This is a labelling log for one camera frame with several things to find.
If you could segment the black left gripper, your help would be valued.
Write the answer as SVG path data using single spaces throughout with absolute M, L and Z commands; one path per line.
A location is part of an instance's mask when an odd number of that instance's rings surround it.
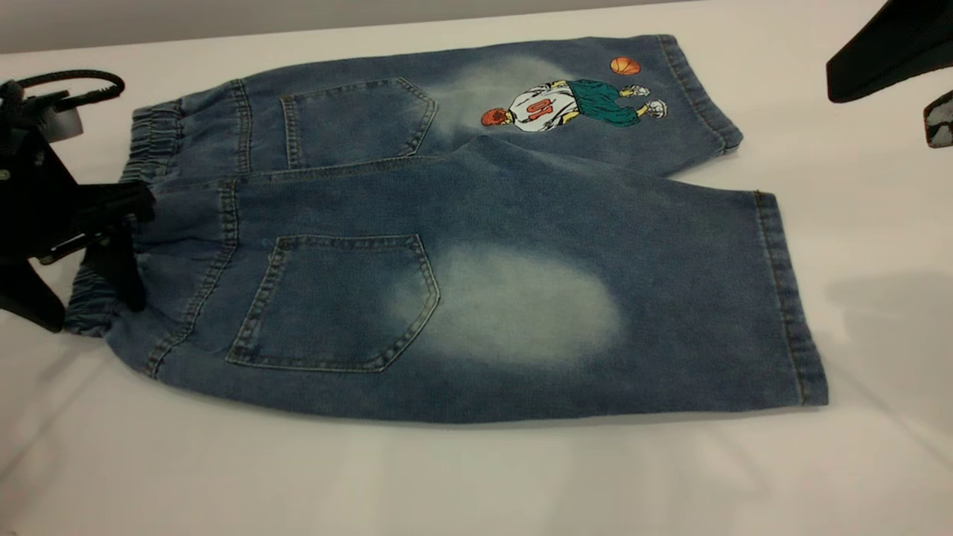
M 79 187 L 52 143 L 84 132 L 67 91 L 28 98 L 16 80 L 2 84 L 1 308 L 50 333 L 62 331 L 61 299 L 27 261 L 53 264 L 84 247 L 82 266 L 94 272 L 133 312 L 145 308 L 133 230 L 156 218 L 143 181 Z

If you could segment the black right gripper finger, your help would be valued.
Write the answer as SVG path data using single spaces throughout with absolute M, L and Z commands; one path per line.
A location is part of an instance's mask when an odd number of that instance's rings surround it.
M 950 1 L 888 1 L 828 60 L 827 97 L 859 101 L 951 63 Z
M 923 122 L 929 148 L 952 146 L 952 91 L 940 95 L 925 107 Z

